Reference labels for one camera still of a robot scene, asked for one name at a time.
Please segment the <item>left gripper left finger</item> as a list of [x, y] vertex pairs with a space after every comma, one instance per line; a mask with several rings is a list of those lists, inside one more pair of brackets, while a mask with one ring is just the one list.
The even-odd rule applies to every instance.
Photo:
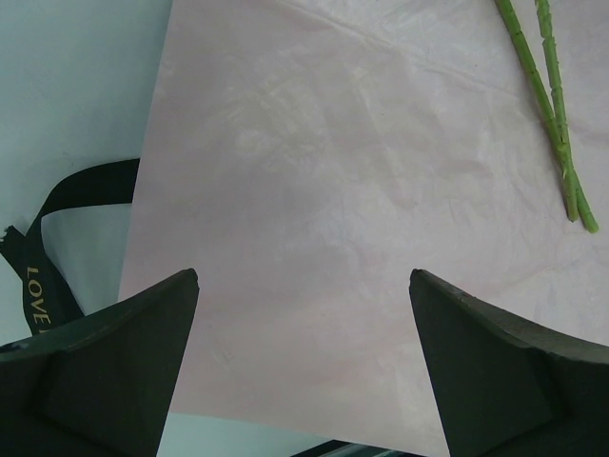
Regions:
[[4, 456], [154, 456], [198, 300], [189, 268], [1, 347]]

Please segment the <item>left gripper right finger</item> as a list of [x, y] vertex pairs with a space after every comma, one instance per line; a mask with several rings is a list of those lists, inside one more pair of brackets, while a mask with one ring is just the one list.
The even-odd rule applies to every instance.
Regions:
[[409, 295], [452, 456], [605, 456], [608, 348], [415, 269]]

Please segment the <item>black ribbon gold lettering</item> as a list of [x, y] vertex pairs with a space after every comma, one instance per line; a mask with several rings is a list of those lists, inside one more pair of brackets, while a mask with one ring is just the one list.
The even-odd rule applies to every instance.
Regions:
[[131, 203], [139, 164], [138, 159], [128, 159], [75, 172], [51, 190], [26, 233], [14, 226], [6, 228], [1, 255], [22, 282], [23, 310], [32, 334], [84, 316], [64, 276], [46, 253], [43, 218], [65, 209]]

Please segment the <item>pink tissue paper sheet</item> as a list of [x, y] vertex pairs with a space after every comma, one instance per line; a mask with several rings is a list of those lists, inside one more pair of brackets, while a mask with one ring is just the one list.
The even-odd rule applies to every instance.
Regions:
[[173, 4], [120, 291], [198, 274], [164, 455], [248, 423], [446, 455], [415, 268], [607, 343], [608, 5], [550, 10], [596, 234], [493, 2]]

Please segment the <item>pink rose stem two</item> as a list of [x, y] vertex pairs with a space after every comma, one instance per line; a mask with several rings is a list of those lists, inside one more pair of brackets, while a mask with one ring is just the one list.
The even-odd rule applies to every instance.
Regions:
[[557, 45], [553, 32], [552, 15], [548, 1], [538, 0], [535, 2], [535, 6], [553, 103], [556, 150], [562, 169], [567, 217], [570, 221], [575, 222], [579, 219], [576, 193], [577, 186], [575, 182], [575, 170], [572, 161], [570, 138], [563, 99]]

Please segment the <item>pink rose stem one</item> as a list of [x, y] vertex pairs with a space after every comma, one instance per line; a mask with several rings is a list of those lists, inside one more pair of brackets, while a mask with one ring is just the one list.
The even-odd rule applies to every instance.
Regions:
[[[509, 35], [513, 49], [518, 57], [521, 69], [524, 73], [528, 86], [532, 90], [533, 97], [535, 99], [537, 107], [540, 110], [540, 119], [548, 136], [550, 148], [554, 157], [554, 162], [556, 163], [557, 170], [560, 173], [560, 186], [567, 215], [565, 191], [562, 180], [562, 169], [560, 166], [560, 159], [556, 150], [556, 132], [554, 126], [555, 119], [550, 85], [545, 86], [543, 83], [539, 69], [535, 62], [535, 58], [526, 40], [525, 34], [522, 31], [520, 20], [517, 17], [515, 8], [512, 3], [510, 1], [497, 1], [495, 3], [495, 7]], [[597, 222], [593, 211], [591, 210], [591, 207], [585, 196], [576, 170], [575, 182], [577, 186], [576, 193], [579, 210], [579, 219], [577, 221], [581, 221], [582, 225], [588, 232], [596, 233], [599, 231], [599, 223]]]

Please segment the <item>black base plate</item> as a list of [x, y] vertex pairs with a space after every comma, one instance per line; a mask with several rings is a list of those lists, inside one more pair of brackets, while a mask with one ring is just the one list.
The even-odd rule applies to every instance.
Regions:
[[383, 452], [381, 447], [331, 440], [293, 454], [293, 457], [374, 456]]

